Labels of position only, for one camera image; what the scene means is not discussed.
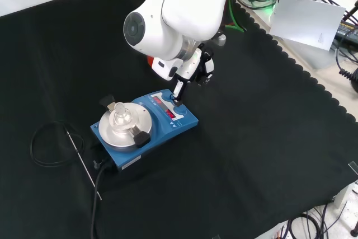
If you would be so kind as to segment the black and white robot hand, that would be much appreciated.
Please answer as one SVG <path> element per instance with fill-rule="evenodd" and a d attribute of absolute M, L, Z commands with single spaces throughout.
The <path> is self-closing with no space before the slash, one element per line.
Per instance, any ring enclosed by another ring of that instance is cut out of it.
<path fill-rule="evenodd" d="M 214 73 L 213 50 L 204 43 L 199 44 L 189 60 L 183 62 L 176 72 L 177 84 L 171 97 L 175 106 L 182 105 L 183 94 L 189 83 L 207 84 Z"/>

